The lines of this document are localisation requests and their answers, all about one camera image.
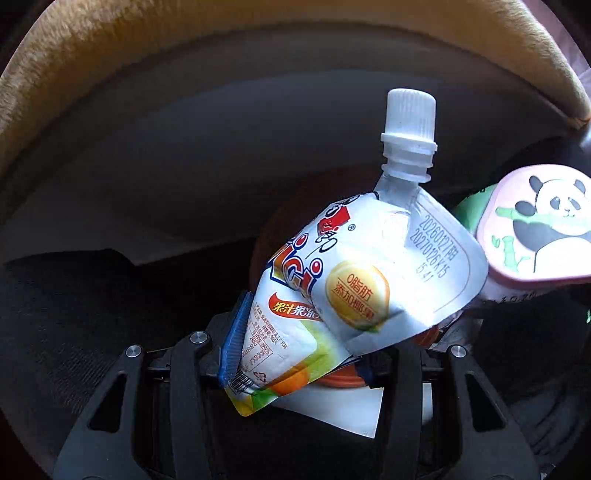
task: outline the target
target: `white plastic cap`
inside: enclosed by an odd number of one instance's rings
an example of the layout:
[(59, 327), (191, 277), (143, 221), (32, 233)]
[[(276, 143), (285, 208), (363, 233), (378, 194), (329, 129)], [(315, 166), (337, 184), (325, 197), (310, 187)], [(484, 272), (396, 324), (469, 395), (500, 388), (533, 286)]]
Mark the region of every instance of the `white plastic cap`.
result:
[(419, 90), (397, 88), (388, 92), (386, 127), (382, 134), (385, 173), (417, 183), (431, 180), (427, 169), (432, 167), (437, 144), (435, 105), (431, 95)]

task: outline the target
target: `yellow round label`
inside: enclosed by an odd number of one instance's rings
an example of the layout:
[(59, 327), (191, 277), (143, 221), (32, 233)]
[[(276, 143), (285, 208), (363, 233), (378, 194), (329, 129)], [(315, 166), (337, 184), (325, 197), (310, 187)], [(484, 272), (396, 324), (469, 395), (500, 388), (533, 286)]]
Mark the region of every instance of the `yellow round label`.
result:
[(368, 330), (388, 318), (390, 287), (373, 265), (344, 261), (326, 279), (326, 296), (345, 323)]

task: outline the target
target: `panda eye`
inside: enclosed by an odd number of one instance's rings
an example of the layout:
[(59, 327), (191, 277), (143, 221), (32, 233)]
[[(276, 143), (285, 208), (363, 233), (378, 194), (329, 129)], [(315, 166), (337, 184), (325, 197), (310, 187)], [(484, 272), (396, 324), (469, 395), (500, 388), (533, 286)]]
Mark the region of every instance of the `panda eye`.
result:
[(573, 207), (575, 210), (581, 209), (581, 206), (579, 205), (579, 203), (575, 199), (572, 199), (571, 197), (569, 197), (569, 202), (573, 204)]

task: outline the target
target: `pink panda lid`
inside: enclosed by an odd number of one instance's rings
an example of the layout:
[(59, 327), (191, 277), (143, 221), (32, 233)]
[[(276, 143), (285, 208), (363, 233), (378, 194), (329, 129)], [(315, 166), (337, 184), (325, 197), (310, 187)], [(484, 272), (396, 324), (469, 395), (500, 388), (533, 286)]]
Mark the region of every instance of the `pink panda lid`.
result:
[(513, 288), (591, 281), (590, 194), (591, 179), (563, 165), (504, 177), (476, 230), (490, 275)]

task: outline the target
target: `blue gripper pad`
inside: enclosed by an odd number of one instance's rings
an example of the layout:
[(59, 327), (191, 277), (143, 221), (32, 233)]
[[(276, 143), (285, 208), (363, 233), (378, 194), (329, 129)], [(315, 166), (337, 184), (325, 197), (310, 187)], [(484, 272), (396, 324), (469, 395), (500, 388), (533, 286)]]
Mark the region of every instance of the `blue gripper pad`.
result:
[(217, 372), (217, 380), (222, 388), (228, 386), (228, 383), (238, 371), (253, 298), (251, 292), (246, 292), (242, 303), (235, 310), (232, 326), (220, 350), (220, 368)]

